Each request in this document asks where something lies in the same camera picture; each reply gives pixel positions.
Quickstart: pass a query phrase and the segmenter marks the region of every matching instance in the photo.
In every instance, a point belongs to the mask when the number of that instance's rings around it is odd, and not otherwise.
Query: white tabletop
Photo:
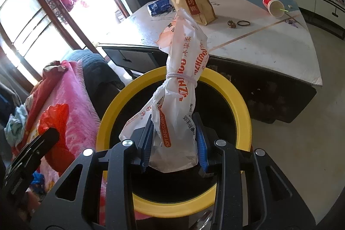
[[[314,85],[322,85],[319,63],[308,27],[294,0],[280,0],[289,12],[271,16],[262,0],[210,0],[217,19],[201,29],[211,55],[273,70]],[[151,17],[147,5],[118,25],[99,46],[154,47],[175,13]],[[293,18],[294,25],[285,22]],[[229,20],[250,21],[231,29]]]

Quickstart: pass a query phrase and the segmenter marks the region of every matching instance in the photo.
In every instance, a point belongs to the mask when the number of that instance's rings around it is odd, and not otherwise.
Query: blue tissue pack
[[[147,9],[151,16],[155,16],[174,10],[174,6],[170,0],[156,0],[152,4],[149,4]]]

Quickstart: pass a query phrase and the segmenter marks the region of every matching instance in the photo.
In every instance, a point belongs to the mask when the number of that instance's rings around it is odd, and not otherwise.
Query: silver screw
[[[122,142],[122,145],[123,145],[124,147],[130,147],[132,144],[133,144],[133,141],[132,141],[132,140],[124,140],[124,141]]]
[[[219,147],[224,147],[226,146],[226,141],[225,140],[216,140],[216,145]]]
[[[94,151],[91,148],[87,148],[83,151],[83,155],[84,156],[90,156],[90,155],[92,155],[93,152]]]
[[[255,153],[258,156],[265,156],[265,154],[266,154],[266,152],[261,148],[258,148],[257,150],[255,150]]]

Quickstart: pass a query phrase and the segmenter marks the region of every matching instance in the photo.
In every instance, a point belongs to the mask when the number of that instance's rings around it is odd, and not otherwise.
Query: yellow trash can rim
[[[110,135],[116,118],[126,103],[147,86],[165,80],[166,67],[160,67],[145,73],[128,84],[114,98],[104,114],[96,140],[96,150],[109,149]],[[250,151],[251,120],[246,103],[241,94],[225,77],[211,69],[205,68],[199,81],[217,90],[229,104],[236,124],[236,148]],[[211,206],[215,201],[216,185],[193,199],[179,203],[156,203],[133,194],[136,211],[153,217],[182,217],[199,212]]]

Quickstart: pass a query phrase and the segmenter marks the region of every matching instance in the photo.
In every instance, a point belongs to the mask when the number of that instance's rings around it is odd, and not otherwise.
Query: beige tile floor
[[[252,145],[268,152],[318,223],[345,186],[345,41],[315,26],[308,28],[323,87],[290,124],[252,120]],[[118,74],[126,84],[130,82],[123,69]],[[191,216],[190,223],[198,216],[201,213]]]

